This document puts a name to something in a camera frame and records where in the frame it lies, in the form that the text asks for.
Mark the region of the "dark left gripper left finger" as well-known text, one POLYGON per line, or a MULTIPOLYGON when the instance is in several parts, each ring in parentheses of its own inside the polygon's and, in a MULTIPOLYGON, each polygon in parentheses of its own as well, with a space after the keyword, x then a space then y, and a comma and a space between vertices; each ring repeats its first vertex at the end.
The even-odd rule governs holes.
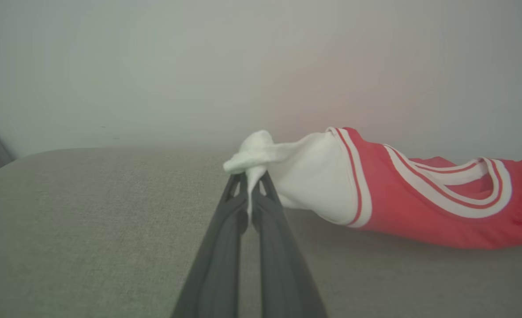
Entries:
POLYGON ((173 318, 236 318, 241 236, 248 227, 247 178, 231 175, 179 294, 173 318))

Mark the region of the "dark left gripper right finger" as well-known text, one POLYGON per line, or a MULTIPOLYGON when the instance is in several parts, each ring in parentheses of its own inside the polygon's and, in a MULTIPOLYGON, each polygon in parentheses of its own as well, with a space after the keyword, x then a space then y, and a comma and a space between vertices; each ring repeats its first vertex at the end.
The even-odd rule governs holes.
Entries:
POLYGON ((267 172, 252 192, 252 223, 259 234, 263 318, 326 318, 325 304, 267 172))

